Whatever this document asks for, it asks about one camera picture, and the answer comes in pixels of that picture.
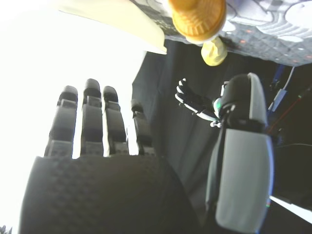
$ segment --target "red wire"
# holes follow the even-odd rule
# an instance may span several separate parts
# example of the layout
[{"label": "red wire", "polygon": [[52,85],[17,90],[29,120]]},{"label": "red wire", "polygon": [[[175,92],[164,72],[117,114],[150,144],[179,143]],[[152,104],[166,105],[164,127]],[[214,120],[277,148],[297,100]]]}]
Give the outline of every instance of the red wire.
[{"label": "red wire", "polygon": [[268,130],[268,133],[271,133],[271,131],[274,129],[274,127],[289,113],[289,111],[294,108],[294,106],[301,100],[301,98],[298,98],[296,101],[293,102],[293,104],[281,115],[281,117],[271,126],[271,128]]}]

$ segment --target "black curtain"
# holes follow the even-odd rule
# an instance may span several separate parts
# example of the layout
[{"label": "black curtain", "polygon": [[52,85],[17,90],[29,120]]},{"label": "black curtain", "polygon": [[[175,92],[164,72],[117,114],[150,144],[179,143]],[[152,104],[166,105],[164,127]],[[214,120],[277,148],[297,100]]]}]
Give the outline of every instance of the black curtain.
[{"label": "black curtain", "polygon": [[[268,87],[277,64],[229,53],[220,66],[210,67],[202,60],[198,46],[175,41],[166,41],[165,46],[168,49],[166,56],[147,53],[133,83],[133,98],[143,105],[156,152],[166,157],[174,168],[199,219],[203,220],[209,160],[219,130],[178,106],[175,99],[177,83],[186,78],[197,94],[214,99],[219,97],[224,81],[253,72],[260,77],[269,103],[274,95]],[[273,203],[261,233],[281,232],[312,233],[312,225]]]}]

